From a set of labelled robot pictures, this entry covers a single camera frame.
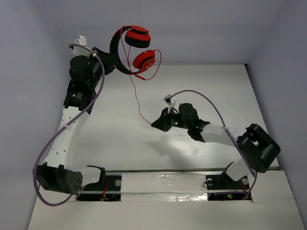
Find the white foil covered block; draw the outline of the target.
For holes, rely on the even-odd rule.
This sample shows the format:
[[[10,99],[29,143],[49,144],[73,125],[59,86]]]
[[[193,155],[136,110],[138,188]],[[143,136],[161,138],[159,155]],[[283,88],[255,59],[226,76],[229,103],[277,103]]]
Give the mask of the white foil covered block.
[[[207,201],[203,187],[205,174],[199,173],[124,173],[122,202],[198,202]]]

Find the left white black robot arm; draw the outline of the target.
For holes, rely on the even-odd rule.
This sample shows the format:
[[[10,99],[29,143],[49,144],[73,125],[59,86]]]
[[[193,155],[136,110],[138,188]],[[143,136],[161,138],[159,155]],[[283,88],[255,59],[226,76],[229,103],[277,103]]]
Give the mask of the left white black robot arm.
[[[91,114],[105,75],[111,73],[118,62],[116,54],[94,47],[79,46],[86,54],[77,54],[70,60],[69,82],[63,103],[59,130],[48,142],[49,153],[42,164],[35,162],[33,180],[49,191],[75,195],[81,189],[84,174],[72,169],[72,157],[81,130]]]

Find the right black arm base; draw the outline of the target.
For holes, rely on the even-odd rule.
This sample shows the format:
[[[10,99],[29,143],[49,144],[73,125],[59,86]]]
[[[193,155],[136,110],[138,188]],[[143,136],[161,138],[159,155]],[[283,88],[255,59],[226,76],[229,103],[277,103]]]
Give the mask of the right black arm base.
[[[233,181],[221,174],[209,174],[205,177],[202,187],[207,189],[209,201],[252,200],[247,176]]]

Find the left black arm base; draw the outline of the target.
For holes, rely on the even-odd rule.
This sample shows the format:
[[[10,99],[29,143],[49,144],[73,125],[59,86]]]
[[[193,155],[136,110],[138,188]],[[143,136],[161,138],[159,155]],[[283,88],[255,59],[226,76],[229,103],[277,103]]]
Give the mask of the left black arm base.
[[[121,175],[107,175],[103,183],[92,183],[85,186],[76,200],[78,201],[121,201]]]

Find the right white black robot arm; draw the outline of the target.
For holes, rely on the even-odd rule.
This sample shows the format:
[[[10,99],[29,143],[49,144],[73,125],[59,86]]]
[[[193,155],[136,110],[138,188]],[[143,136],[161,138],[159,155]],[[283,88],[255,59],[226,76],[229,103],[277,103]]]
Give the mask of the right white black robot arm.
[[[215,125],[200,119],[190,103],[182,103],[177,110],[164,108],[151,126],[164,132],[172,127],[186,129],[195,141],[236,148],[240,160],[227,165],[222,173],[221,181],[226,188],[233,188],[246,175],[265,173],[281,152],[277,142],[258,124],[244,129]]]

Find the aluminium rail at front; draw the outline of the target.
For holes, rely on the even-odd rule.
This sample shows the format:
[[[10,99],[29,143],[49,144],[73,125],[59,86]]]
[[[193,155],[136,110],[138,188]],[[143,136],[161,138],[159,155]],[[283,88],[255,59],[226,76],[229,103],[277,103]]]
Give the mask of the aluminium rail at front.
[[[205,169],[152,169],[152,170],[106,170],[107,173],[198,173],[198,172],[222,172],[222,168]]]

